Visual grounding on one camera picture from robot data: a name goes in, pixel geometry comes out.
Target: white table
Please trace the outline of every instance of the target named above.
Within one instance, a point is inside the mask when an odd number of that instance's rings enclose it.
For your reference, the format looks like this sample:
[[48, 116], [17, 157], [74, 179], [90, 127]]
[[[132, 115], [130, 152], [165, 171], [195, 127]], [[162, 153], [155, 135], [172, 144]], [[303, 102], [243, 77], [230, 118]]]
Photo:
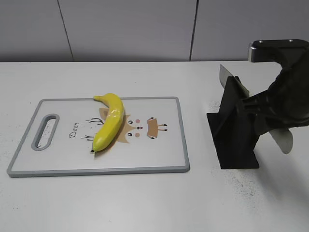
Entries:
[[[221, 170], [206, 112], [218, 110], [223, 64], [253, 92], [275, 63], [0, 63], [1, 232], [306, 232], [309, 128], [281, 153], [269, 134], [260, 169]], [[10, 178], [6, 168], [43, 98], [177, 96], [191, 170], [177, 174]]]

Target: cutting board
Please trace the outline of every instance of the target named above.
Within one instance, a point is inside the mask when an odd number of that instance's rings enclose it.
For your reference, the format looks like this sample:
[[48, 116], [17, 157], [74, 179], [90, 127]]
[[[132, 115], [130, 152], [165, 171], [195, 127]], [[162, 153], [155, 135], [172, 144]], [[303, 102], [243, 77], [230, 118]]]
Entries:
[[[122, 98], [124, 122], [108, 149], [91, 153], [108, 107], [93, 99], [41, 100], [12, 158], [10, 177], [145, 174], [190, 169], [179, 100]], [[54, 125], [49, 126], [50, 119]]]

